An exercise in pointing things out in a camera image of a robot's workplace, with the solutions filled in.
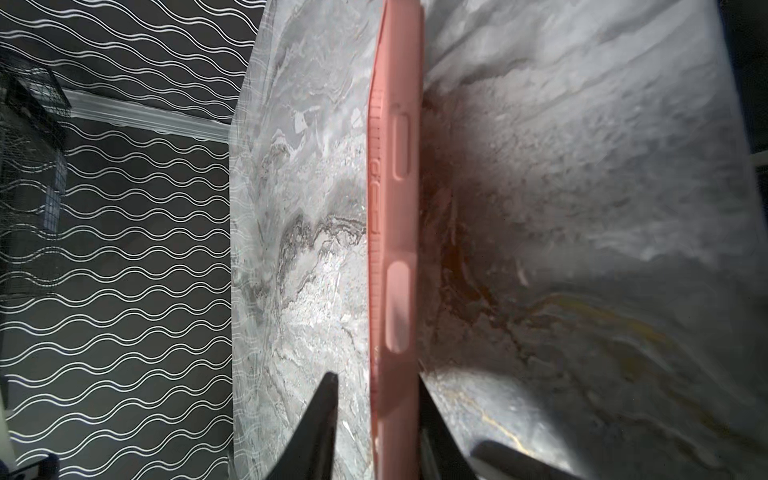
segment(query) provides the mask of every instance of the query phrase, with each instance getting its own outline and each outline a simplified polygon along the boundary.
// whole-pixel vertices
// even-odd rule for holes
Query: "marble surface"
[[[334,478],[371,478],[382,3],[267,3],[230,133],[235,465],[262,478],[333,370]],[[419,341],[457,443],[758,478],[768,252],[714,2],[424,5]]]

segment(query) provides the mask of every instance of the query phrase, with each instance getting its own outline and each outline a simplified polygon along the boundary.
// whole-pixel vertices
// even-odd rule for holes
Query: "white trim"
[[[114,100],[84,91],[65,88],[64,93],[72,104],[71,116],[75,118],[103,121],[121,127],[142,128],[198,140],[229,143],[230,126],[220,121]]]
[[[752,165],[755,168],[768,166],[768,150],[763,150],[756,154],[752,154]]]

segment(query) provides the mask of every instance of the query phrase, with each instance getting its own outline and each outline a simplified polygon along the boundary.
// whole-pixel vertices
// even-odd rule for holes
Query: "gray marble table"
[[[380,0],[267,2],[230,133],[235,463],[326,370],[371,478],[366,96]],[[423,377],[469,455],[764,478],[768,252],[715,2],[425,2]]]

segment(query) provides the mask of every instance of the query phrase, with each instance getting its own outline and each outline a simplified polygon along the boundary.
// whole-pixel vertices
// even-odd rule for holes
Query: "pink phone case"
[[[368,101],[371,422],[378,480],[419,477],[416,267],[424,11],[386,0]]]

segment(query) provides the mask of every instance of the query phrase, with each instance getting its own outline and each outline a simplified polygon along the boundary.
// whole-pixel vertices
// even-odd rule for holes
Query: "black wavy patterned wall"
[[[266,0],[8,0],[0,44],[66,88],[230,123]]]
[[[228,147],[68,129],[55,295],[2,307],[18,460],[56,452],[62,478],[226,478]]]

